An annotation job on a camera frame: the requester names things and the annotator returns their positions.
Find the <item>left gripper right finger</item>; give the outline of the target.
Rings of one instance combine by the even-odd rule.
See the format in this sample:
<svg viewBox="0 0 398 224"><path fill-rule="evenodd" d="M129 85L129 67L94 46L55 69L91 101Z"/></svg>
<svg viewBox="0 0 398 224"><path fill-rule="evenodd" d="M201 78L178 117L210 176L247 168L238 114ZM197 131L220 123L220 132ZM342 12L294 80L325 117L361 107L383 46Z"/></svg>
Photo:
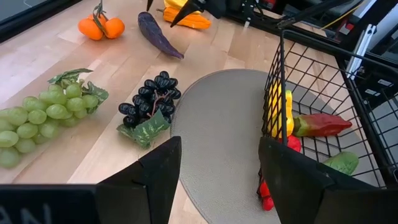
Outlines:
<svg viewBox="0 0 398 224"><path fill-rule="evenodd" d="M262 137L262 175L281 224L398 224L398 189L378 189Z"/></svg>

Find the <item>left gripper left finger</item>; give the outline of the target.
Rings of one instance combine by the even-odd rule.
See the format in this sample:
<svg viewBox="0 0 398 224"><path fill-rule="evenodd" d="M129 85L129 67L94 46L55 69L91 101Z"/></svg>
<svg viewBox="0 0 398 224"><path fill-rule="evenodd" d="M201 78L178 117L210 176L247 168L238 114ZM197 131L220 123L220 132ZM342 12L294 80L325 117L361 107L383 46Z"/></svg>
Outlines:
<svg viewBox="0 0 398 224"><path fill-rule="evenodd" d="M168 224L180 175L182 140L174 136L97 184L100 224Z"/></svg>

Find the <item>orange pepper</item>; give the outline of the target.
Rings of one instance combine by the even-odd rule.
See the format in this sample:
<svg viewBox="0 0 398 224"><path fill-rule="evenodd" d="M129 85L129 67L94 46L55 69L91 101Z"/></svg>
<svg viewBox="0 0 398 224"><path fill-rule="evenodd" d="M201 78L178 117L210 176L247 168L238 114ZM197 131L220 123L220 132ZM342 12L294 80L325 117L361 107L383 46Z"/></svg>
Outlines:
<svg viewBox="0 0 398 224"><path fill-rule="evenodd" d="M174 7L166 7L164 9L157 9L163 14L163 19L167 22L172 22L180 9ZM192 29L208 29L211 26L211 21L199 14L190 14L177 23L178 26L185 26Z"/></svg>

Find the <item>yellow banana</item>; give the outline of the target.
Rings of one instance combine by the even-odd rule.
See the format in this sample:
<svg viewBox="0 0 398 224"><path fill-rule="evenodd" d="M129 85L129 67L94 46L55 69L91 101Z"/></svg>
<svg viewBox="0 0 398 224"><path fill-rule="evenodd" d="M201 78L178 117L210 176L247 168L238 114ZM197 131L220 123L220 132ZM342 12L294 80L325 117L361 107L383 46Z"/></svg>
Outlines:
<svg viewBox="0 0 398 224"><path fill-rule="evenodd" d="M188 0L163 0L165 5L165 14L176 16Z"/></svg>

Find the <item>dark purple eggplant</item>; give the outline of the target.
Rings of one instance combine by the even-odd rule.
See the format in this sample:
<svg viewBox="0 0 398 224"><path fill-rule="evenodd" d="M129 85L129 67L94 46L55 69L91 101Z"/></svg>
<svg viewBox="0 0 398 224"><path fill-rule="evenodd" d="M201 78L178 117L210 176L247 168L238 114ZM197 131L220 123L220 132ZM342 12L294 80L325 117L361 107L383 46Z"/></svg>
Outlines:
<svg viewBox="0 0 398 224"><path fill-rule="evenodd" d="M183 59L184 55L181 54L167 38L163 35L161 28L154 19L154 17L144 11L138 14L137 22L142 35L155 47L157 47L163 53Z"/></svg>

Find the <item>red chili pepper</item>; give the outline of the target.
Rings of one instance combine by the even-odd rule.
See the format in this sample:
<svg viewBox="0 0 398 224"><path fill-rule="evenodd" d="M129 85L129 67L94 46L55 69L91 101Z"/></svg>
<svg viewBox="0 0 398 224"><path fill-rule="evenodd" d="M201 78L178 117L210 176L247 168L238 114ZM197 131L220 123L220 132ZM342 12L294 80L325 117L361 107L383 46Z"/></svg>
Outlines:
<svg viewBox="0 0 398 224"><path fill-rule="evenodd" d="M296 152L300 152L301 151L301 142L300 139L290 135L287 138L287 146L291 149L293 149ZM266 184L266 181L264 180L263 176L262 176L262 172L261 170L259 170L258 172L258 176L259 176L259 186L257 188L257 196L259 197L261 203L262 203L262 208L265 211L270 211L274 208L274 201L271 197L271 193L269 191L269 188Z"/></svg>

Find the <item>orange tangerine pair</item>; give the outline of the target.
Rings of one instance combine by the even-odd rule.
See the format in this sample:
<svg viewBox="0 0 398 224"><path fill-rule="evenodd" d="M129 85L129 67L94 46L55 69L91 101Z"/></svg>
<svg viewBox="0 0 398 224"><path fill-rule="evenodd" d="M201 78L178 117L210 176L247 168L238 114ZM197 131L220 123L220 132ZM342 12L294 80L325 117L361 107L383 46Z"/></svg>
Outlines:
<svg viewBox="0 0 398 224"><path fill-rule="evenodd" d="M109 19L103 9L103 0L99 0L92 13L78 23L78 30L91 40L117 39L124 33L125 25L117 17Z"/></svg>

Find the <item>red and green pepper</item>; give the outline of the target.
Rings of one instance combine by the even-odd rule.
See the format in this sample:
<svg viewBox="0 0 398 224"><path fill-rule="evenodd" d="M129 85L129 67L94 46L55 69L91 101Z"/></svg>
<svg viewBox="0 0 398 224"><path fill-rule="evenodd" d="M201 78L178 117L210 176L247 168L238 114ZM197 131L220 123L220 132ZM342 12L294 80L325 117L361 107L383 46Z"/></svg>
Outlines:
<svg viewBox="0 0 398 224"><path fill-rule="evenodd" d="M335 136L351 126L352 122L337 115L325 113L301 114L294 117L292 134L296 137Z"/></svg>

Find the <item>yellow chili pepper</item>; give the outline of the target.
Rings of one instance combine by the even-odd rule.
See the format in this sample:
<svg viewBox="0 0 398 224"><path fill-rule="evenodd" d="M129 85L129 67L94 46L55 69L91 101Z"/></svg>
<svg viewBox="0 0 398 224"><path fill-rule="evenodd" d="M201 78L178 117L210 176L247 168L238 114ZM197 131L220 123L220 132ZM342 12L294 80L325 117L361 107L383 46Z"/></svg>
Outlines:
<svg viewBox="0 0 398 224"><path fill-rule="evenodd" d="M286 117L286 135L289 137L294 129L294 120L292 114L292 92L285 91L285 117ZM274 83L269 90L268 95L268 114L267 130L273 138L282 138L282 94L280 84Z"/></svg>

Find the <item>black grape bunch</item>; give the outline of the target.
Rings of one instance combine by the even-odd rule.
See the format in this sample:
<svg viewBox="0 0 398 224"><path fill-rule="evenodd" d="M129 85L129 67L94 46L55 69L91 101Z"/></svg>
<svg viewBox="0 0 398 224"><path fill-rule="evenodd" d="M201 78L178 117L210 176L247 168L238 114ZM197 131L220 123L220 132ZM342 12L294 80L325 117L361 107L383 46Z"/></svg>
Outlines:
<svg viewBox="0 0 398 224"><path fill-rule="evenodd" d="M121 103L118 111L124 115L117 130L142 148L167 130L175 113L175 101L182 96L178 80L161 71L154 79L146 79L130 103Z"/></svg>

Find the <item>green grape bunch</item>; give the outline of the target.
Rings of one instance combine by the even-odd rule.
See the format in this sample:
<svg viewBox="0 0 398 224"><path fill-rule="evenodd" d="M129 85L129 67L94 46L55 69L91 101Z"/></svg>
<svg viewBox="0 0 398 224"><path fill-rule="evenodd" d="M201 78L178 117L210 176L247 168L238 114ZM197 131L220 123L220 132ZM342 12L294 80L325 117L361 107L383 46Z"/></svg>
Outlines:
<svg viewBox="0 0 398 224"><path fill-rule="evenodd" d="M93 114L109 93L80 78L87 68L63 72L48 80L38 96L27 96L21 106L0 110L0 167L18 165L24 154L58 135L59 126L73 127Z"/></svg>

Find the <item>round grey placemat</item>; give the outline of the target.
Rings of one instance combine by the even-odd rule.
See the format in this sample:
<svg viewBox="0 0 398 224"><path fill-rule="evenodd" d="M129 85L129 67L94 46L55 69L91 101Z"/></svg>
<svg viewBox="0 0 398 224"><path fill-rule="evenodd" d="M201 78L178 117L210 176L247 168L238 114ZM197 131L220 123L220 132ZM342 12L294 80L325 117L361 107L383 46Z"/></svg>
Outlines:
<svg viewBox="0 0 398 224"><path fill-rule="evenodd" d="M223 70L184 93L171 135L182 139L180 180L208 224L281 224L256 195L266 73Z"/></svg>

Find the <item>silver metal bracket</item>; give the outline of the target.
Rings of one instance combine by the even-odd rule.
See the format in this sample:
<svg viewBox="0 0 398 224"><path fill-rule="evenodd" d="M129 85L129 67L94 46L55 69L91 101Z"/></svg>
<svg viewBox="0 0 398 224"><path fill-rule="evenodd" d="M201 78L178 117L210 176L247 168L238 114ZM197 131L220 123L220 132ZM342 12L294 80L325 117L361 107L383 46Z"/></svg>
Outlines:
<svg viewBox="0 0 398 224"><path fill-rule="evenodd" d="M361 66L362 58L367 51L368 45L377 31L377 26L369 24L365 30L362 31L356 47L353 50L354 56L351 56L347 68L346 77L354 80L357 72Z"/></svg>

